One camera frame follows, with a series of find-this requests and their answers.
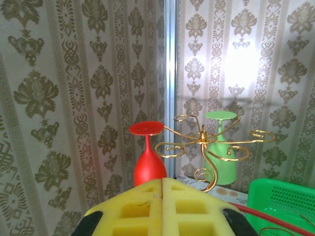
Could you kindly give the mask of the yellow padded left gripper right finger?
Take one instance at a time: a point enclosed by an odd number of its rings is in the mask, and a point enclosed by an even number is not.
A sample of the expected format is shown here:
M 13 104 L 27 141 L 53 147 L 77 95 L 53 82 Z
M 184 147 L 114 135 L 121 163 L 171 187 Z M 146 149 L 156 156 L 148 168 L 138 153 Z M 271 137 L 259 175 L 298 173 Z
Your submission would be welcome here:
M 164 236 L 256 236 L 234 205 L 172 178 L 162 180 Z

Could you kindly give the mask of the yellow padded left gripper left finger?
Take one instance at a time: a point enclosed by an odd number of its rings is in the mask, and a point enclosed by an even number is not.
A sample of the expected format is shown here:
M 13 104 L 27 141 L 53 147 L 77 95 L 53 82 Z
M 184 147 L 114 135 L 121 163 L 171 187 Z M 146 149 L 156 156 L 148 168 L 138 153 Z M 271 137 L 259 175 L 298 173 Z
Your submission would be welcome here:
M 162 180 L 151 180 L 92 207 L 72 235 L 161 236 Z

